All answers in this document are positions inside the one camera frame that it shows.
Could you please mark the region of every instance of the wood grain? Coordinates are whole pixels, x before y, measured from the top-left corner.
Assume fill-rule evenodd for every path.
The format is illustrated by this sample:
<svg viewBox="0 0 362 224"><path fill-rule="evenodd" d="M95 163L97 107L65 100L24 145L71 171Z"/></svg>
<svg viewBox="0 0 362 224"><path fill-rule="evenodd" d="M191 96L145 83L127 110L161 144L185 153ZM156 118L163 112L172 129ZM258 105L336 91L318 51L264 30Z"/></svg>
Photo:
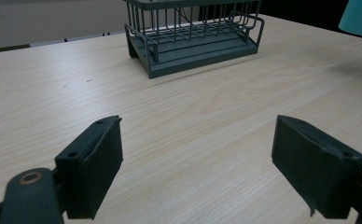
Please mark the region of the wood grain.
<svg viewBox="0 0 362 224"><path fill-rule="evenodd" d="M120 115L120 171L93 222L66 223L355 223L310 217L271 152L279 114L362 152L362 38L263 18L258 54L155 79L124 35L0 52L0 201Z"/></svg>

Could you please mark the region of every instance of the gray wire basket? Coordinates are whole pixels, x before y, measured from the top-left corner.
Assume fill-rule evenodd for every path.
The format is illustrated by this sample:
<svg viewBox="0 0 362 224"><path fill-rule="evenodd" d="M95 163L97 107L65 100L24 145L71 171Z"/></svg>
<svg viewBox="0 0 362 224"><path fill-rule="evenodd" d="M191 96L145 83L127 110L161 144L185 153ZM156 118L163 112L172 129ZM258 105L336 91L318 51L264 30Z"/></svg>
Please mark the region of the gray wire basket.
<svg viewBox="0 0 362 224"><path fill-rule="evenodd" d="M129 54L140 58L149 78L258 52L261 0L124 1Z"/></svg>

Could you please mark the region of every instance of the wire grid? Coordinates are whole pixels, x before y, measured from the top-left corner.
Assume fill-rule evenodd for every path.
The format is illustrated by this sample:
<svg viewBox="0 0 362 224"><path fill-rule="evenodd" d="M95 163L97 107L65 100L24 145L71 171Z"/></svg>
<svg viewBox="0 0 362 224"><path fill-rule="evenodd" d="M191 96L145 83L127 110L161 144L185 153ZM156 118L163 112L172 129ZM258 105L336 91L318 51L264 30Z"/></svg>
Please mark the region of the wire grid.
<svg viewBox="0 0 362 224"><path fill-rule="evenodd" d="M204 6L202 20L194 21L194 7L143 11L128 3L129 29L132 35L139 36L142 41L146 39L149 46L229 33L239 35L246 42L249 31L256 26L259 5L260 1L248 1L231 6ZM232 10L227 15L228 7L232 7ZM209 10L212 10L215 19L209 20Z"/></svg>

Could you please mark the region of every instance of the wire basket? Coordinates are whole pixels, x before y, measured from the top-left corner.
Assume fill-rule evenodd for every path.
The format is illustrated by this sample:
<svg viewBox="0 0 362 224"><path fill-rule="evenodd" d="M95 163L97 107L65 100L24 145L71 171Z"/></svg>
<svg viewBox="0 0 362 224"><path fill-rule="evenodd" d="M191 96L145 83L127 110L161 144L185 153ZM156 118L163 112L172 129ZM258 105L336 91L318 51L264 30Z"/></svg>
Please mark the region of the wire basket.
<svg viewBox="0 0 362 224"><path fill-rule="evenodd" d="M129 54L140 58L149 78L258 52L261 0L124 1Z"/></svg>

